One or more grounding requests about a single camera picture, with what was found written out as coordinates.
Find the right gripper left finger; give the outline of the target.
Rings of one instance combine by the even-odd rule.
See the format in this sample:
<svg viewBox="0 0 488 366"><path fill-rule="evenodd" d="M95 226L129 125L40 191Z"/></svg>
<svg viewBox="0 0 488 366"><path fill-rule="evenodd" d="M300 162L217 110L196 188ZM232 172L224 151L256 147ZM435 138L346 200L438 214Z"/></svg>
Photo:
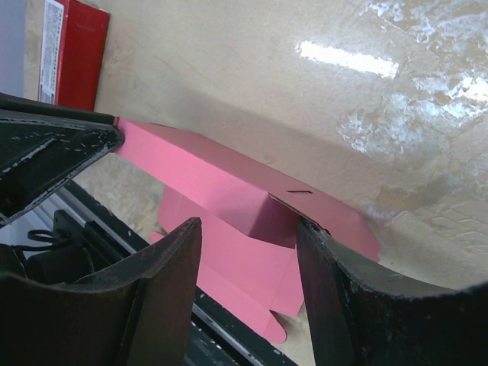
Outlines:
<svg viewBox="0 0 488 366"><path fill-rule="evenodd" d="M201 220L73 284L1 273L3 365L180 365L201 257Z"/></svg>

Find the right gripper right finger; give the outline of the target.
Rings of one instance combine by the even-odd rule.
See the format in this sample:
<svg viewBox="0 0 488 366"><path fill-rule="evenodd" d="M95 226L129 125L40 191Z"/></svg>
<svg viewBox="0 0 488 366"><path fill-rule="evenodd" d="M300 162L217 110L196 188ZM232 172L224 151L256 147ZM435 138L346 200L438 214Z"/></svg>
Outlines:
<svg viewBox="0 0 488 366"><path fill-rule="evenodd" d="M301 220L297 255L318 365L485 365L487 285L392 271Z"/></svg>

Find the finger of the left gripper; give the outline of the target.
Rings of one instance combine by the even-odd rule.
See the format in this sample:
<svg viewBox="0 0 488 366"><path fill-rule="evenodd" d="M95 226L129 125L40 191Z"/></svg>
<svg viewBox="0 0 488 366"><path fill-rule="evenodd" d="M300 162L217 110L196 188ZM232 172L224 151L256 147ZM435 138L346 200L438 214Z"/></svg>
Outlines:
<svg viewBox="0 0 488 366"><path fill-rule="evenodd" d="M1 95L1 225L124 143L116 117Z"/></svg>

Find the pink paper box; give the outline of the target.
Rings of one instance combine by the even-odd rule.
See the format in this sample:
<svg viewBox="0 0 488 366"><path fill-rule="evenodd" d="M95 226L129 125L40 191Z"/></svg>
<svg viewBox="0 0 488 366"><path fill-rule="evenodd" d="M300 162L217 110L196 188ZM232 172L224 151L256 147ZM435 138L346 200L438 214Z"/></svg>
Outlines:
<svg viewBox="0 0 488 366"><path fill-rule="evenodd" d="M276 316L303 303L297 259L300 218L377 261L380 243L357 210L197 133L119 118L117 154L161 181L157 220L173 230L202 222L198 287L251 330L280 344Z"/></svg>

